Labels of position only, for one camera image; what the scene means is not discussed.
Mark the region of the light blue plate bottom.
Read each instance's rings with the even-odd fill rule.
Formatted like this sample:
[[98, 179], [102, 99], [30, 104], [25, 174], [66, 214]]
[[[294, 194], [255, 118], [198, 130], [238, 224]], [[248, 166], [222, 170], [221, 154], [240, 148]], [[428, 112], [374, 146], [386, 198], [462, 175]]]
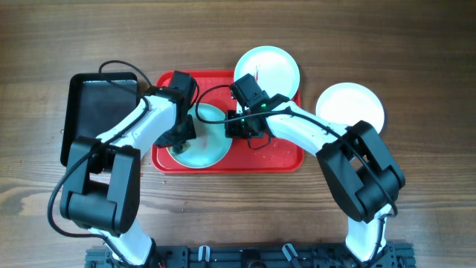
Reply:
[[223, 124], [205, 124], [196, 117], [196, 105], [189, 109], [192, 116], [196, 138], [184, 143], [178, 153], [168, 147], [167, 151], [173, 160], [186, 168], [208, 168], [220, 162], [228, 153], [232, 139], [225, 136]]

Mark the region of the green and yellow sponge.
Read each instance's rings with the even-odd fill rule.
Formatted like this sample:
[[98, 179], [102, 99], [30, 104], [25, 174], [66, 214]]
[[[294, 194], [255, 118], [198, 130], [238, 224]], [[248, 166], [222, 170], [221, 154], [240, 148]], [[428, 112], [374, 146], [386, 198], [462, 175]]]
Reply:
[[182, 154], [185, 151], [187, 151], [190, 148], [190, 143], [188, 141], [180, 141], [178, 143], [175, 143], [172, 147], [172, 153], [173, 154]]

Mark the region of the white plate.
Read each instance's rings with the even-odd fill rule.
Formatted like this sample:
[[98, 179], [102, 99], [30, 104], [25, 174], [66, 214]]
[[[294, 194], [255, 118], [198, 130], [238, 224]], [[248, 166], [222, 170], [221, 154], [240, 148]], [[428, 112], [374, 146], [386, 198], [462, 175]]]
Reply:
[[330, 122], [353, 126], [360, 120], [380, 133], [385, 125], [385, 109], [379, 98], [357, 83], [337, 83], [324, 90], [315, 105], [315, 114]]

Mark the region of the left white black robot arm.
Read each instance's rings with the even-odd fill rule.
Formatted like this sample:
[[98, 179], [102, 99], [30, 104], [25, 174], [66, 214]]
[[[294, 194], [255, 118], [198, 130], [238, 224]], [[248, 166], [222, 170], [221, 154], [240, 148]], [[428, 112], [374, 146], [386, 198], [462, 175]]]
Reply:
[[140, 204], [141, 160], [156, 146], [179, 153], [196, 138], [188, 111], [199, 89], [188, 73], [174, 71], [168, 86], [150, 86], [137, 107], [96, 138], [72, 144], [67, 171], [54, 189], [59, 211], [112, 251], [114, 267], [159, 267], [155, 241], [135, 219]]

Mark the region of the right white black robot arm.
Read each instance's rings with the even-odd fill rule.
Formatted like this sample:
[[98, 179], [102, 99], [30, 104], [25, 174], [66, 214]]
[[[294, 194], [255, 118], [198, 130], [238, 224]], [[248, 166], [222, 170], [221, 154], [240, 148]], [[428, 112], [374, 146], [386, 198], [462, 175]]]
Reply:
[[269, 97], [246, 74], [231, 84], [246, 110], [236, 118], [315, 155], [338, 207], [349, 217], [346, 247], [370, 266], [385, 247], [386, 221], [396, 217], [396, 200], [405, 177], [375, 128], [366, 121], [352, 126], [326, 121], [281, 94]]

